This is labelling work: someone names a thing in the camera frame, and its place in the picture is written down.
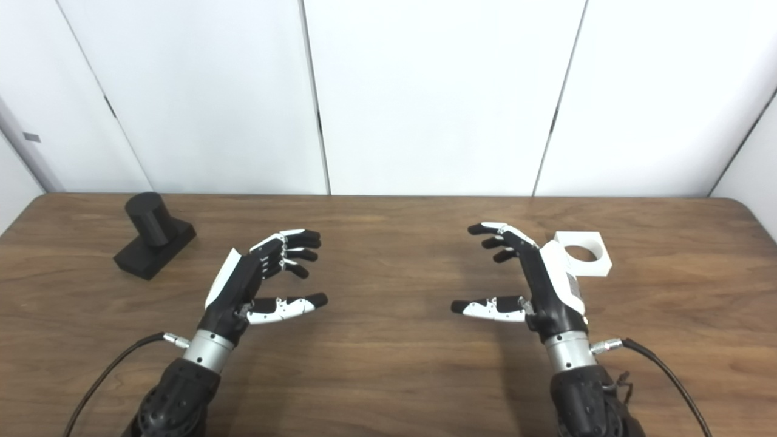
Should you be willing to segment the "black and white left hand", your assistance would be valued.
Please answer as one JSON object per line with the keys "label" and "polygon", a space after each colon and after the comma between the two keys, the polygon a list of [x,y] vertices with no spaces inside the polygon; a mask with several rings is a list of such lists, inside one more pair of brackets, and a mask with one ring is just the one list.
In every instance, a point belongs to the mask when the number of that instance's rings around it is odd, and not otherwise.
{"label": "black and white left hand", "polygon": [[258,297],[263,282],[281,272],[306,279],[309,272],[299,260],[316,261],[314,250],[320,246],[319,232],[292,229],[264,238],[245,254],[231,249],[211,285],[197,329],[237,346],[251,325],[282,322],[324,307],[324,293]]}

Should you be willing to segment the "black and white right hand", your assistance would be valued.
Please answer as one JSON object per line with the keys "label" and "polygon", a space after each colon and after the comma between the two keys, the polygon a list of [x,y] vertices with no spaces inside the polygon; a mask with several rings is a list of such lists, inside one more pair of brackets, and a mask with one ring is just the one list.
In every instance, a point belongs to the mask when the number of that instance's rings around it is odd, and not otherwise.
{"label": "black and white right hand", "polygon": [[517,259],[531,293],[477,300],[455,300],[453,313],[484,320],[525,323],[541,341],[566,332],[588,334],[585,304],[574,291],[577,279],[567,270],[560,244],[539,246],[535,240],[505,222],[478,222],[468,227],[471,235],[489,234],[482,242],[486,249],[501,247],[493,256],[497,263]]}

